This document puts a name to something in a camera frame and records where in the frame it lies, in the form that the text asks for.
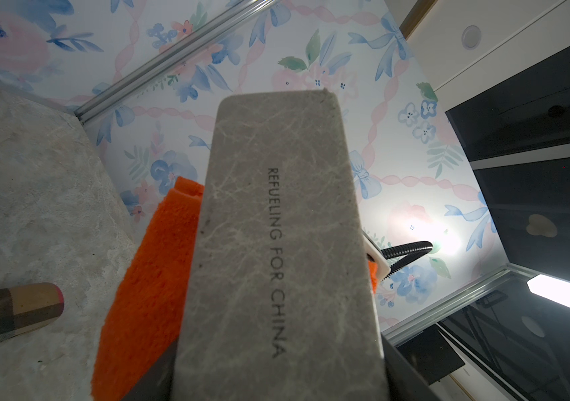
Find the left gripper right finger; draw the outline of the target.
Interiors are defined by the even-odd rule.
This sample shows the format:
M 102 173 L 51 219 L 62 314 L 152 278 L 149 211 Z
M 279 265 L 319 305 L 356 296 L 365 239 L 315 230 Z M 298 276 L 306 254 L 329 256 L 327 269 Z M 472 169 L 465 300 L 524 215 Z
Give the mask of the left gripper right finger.
M 384 336 L 381 336 L 392 401 L 439 401 L 427 382 Z

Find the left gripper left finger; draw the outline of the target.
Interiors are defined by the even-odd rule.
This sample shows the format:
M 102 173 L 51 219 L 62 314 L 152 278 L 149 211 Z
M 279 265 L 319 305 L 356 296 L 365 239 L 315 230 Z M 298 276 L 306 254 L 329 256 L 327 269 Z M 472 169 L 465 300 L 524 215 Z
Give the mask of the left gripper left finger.
M 139 379 L 122 401 L 169 401 L 178 340 Z

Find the orange microfiber cloth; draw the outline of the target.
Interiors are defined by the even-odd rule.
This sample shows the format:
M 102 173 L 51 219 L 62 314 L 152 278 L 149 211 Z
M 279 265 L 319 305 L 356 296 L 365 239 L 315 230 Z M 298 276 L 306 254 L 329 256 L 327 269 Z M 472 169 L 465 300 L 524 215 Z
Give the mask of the orange microfiber cloth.
M 95 399 L 121 400 L 179 340 L 205 187 L 178 180 L 154 215 L 102 329 Z

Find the grey stone-pattern eyeglass case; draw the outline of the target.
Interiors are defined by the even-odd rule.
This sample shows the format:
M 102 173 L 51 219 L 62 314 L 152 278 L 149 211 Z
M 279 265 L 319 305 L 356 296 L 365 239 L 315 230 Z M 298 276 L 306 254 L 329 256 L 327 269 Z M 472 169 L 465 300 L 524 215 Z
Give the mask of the grey stone-pattern eyeglass case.
M 337 97 L 218 108 L 174 400 L 385 400 L 389 386 Z

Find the brown plaid eyeglass case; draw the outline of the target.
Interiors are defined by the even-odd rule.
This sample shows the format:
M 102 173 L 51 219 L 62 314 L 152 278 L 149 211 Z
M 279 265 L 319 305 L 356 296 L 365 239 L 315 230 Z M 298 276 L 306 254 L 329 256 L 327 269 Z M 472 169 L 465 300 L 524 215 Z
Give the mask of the brown plaid eyeglass case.
M 64 312 L 64 296 L 52 283 L 0 289 L 0 342 L 47 326 Z

